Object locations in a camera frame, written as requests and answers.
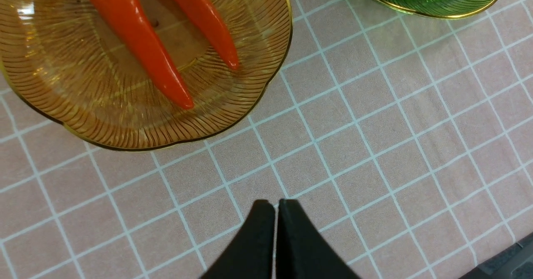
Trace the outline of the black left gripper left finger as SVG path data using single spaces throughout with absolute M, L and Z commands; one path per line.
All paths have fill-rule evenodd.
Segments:
M 242 227 L 202 279 L 270 279 L 274 252 L 275 209 L 255 200 Z

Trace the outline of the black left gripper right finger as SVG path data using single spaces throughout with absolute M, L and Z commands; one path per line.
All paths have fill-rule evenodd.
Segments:
M 276 241 L 278 279 L 358 279 L 321 236 L 296 199 L 279 201 Z

